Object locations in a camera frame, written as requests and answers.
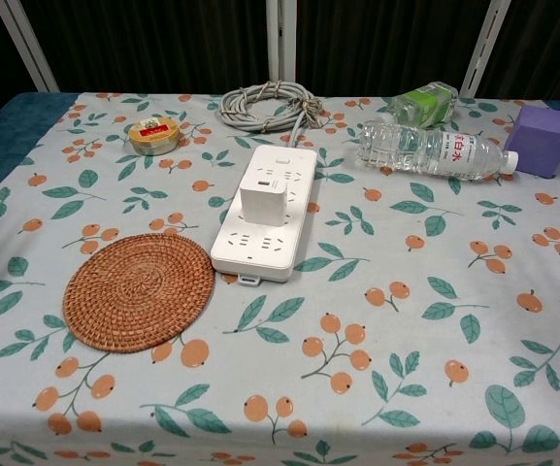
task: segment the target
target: green container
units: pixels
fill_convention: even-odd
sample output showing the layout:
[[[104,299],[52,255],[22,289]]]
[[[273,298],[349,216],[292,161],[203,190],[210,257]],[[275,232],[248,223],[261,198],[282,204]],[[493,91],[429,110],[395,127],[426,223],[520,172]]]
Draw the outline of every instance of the green container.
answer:
[[[446,83],[434,82],[392,97],[387,111],[396,122],[416,128],[447,123],[452,118],[458,91]]]

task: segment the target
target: purple box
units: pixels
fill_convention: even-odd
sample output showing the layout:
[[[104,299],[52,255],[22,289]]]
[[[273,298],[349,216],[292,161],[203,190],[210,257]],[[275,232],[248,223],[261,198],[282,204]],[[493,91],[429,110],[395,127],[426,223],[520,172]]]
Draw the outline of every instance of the purple box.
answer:
[[[560,163],[560,112],[523,106],[504,150],[519,154],[518,171],[553,177]]]

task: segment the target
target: water bottle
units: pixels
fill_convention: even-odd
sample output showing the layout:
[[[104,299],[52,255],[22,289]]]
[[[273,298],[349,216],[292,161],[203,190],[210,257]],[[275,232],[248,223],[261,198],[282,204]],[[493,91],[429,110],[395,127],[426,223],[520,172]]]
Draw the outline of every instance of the water bottle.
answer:
[[[480,136],[419,129],[387,121],[364,124],[358,157],[369,166],[479,180],[511,174],[518,154]]]
[[[446,83],[428,83],[411,92],[392,97],[386,112],[398,124],[426,128],[447,123],[452,118],[458,91]]]

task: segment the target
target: power strip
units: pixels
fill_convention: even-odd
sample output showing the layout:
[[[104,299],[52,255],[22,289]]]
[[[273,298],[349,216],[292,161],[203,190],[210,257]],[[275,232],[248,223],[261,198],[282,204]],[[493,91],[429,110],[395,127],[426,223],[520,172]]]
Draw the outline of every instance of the power strip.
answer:
[[[211,249],[217,271],[236,274],[239,283],[248,286],[261,280],[286,282],[290,278],[315,167],[313,150],[275,146],[255,150]],[[241,188],[250,189],[252,180],[261,185],[273,181],[286,184],[282,226],[245,221]]]

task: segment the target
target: gray cable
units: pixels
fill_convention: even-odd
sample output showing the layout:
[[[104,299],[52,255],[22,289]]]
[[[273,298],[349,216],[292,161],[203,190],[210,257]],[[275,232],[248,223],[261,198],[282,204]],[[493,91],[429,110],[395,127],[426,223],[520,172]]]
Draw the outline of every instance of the gray cable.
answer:
[[[248,104],[272,98],[288,100],[286,110],[279,116],[261,120],[247,109]],[[292,128],[288,141],[288,146],[292,147],[297,131],[303,123],[313,128],[320,127],[318,115],[322,110],[320,100],[302,85],[276,81],[253,85],[247,89],[232,90],[224,94],[221,97],[219,115],[223,123],[249,133],[285,131]]]

